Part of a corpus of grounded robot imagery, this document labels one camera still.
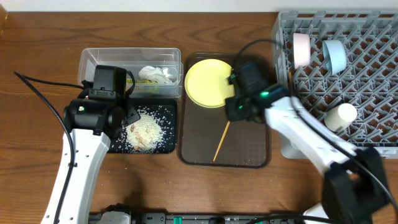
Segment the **green snack wrapper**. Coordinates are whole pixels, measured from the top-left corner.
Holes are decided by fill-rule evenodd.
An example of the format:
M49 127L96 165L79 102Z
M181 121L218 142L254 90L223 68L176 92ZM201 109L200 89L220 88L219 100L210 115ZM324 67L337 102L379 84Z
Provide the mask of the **green snack wrapper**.
M126 83L128 83L128 84L133 84L133 83L158 84L157 81L152 81L152 80L136 80L136 81L133 81L131 78L127 78L127 79L126 79Z

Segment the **yellow plate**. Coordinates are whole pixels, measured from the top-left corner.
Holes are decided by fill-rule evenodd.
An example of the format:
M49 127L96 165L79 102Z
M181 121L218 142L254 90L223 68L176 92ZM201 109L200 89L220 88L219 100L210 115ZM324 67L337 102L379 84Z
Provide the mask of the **yellow plate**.
M225 99L234 96L234 86L228 83L232 68L224 61L205 59L195 63L185 76L189 98L205 108L219 108Z

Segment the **white tissue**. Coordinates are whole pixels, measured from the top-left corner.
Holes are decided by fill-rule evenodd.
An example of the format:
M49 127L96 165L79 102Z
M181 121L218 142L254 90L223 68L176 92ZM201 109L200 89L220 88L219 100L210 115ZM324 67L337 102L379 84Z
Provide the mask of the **white tissue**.
M141 80L149 80L160 84L172 83L169 70L166 67L145 66L139 71L139 77Z

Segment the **white bowl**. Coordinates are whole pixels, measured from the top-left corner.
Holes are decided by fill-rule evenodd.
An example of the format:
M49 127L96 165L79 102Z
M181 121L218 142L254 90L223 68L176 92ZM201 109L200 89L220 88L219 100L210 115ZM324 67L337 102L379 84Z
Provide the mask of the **white bowl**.
M310 63L310 36L293 34L294 69L305 67Z

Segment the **pale green cup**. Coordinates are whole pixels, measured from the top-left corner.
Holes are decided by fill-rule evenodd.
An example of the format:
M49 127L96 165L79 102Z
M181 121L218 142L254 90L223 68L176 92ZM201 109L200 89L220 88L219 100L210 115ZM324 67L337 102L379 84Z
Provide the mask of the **pale green cup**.
M338 132L349 127L358 115L357 109L349 104L343 103L332 108L326 113L324 122L328 129Z

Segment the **light blue bowl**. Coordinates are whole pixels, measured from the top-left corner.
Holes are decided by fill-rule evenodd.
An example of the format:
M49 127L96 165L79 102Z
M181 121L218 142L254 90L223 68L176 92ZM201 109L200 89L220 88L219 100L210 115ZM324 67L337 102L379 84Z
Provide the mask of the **light blue bowl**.
M347 65L347 58L344 45L339 40L325 40L322 43L322 51L326 68L335 75L342 72Z

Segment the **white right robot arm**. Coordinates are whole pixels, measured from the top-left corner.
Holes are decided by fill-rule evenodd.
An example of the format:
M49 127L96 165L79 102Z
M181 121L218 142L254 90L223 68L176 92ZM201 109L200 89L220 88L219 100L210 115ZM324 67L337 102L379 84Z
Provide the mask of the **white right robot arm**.
M302 108L299 100L280 85L235 91L226 98L230 121L254 121L285 136L323 177L321 202L298 215L267 215L254 223L298 220L304 223L372 223L372 215L386 205L397 206L388 188L378 151L359 149L333 134Z

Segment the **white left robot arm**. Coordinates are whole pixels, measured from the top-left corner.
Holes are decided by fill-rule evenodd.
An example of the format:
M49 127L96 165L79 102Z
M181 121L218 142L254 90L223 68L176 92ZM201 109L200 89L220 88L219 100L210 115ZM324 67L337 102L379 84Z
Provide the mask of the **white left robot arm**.
M63 150L42 223L88 223L96 181L111 141L139 119L132 99L77 98L64 109Z

